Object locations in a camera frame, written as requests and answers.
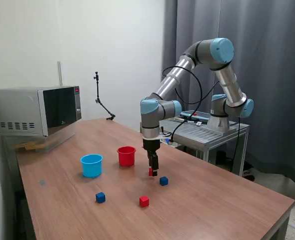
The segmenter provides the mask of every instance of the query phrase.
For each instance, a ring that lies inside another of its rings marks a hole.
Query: microwave
[[[2,136],[47,137],[79,119],[79,86],[0,89]]]

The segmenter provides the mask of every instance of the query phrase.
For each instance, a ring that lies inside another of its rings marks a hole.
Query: red cube
[[[139,198],[139,205],[142,207],[142,208],[145,208],[149,205],[149,198],[147,196],[141,196]]]

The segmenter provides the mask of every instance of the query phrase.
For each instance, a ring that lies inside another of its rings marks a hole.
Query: blue cup
[[[83,176],[87,178],[96,178],[102,173],[103,156],[99,154],[88,154],[81,157]]]

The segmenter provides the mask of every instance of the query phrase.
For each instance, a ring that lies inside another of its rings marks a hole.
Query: red cup
[[[118,163],[123,167],[130,167],[134,164],[135,147],[123,146],[118,150]]]

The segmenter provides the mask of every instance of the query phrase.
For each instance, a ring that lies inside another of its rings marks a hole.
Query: tiled floor
[[[254,174],[255,182],[257,184],[295,199],[295,183],[291,179],[278,174],[262,173],[255,169],[253,169],[251,172]],[[289,222],[295,224],[295,206],[291,211]],[[285,239],[295,240],[295,229],[291,226],[287,228]]]

